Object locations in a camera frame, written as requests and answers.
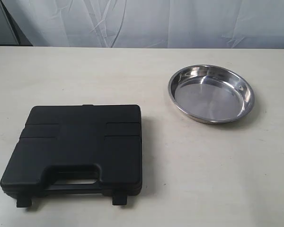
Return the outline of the black plastic tool case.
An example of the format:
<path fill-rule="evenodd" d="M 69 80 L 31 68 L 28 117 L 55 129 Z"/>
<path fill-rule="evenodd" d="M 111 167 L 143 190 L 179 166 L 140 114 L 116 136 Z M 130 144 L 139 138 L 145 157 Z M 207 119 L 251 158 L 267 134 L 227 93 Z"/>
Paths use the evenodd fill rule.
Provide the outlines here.
<path fill-rule="evenodd" d="M 140 107 L 33 107 L 0 186 L 19 208 L 53 194 L 101 194 L 126 205 L 142 189 Z"/>

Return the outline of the round stainless steel pan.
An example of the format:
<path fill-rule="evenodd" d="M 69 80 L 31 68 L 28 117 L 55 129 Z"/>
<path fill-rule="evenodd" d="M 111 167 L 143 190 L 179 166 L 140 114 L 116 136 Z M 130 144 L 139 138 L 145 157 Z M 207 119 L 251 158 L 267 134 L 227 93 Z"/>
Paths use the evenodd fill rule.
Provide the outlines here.
<path fill-rule="evenodd" d="M 254 91 L 242 76 L 214 65 L 180 69 L 169 80 L 168 94 L 180 112 L 205 124 L 238 121 L 255 104 Z"/>

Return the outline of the grey backdrop cloth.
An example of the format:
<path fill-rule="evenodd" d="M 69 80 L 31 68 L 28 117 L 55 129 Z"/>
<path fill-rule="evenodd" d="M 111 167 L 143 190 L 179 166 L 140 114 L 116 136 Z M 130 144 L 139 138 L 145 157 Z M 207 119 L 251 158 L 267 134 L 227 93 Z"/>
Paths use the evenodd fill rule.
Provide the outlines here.
<path fill-rule="evenodd" d="M 0 45 L 284 49 L 284 0 L 0 0 Z"/>

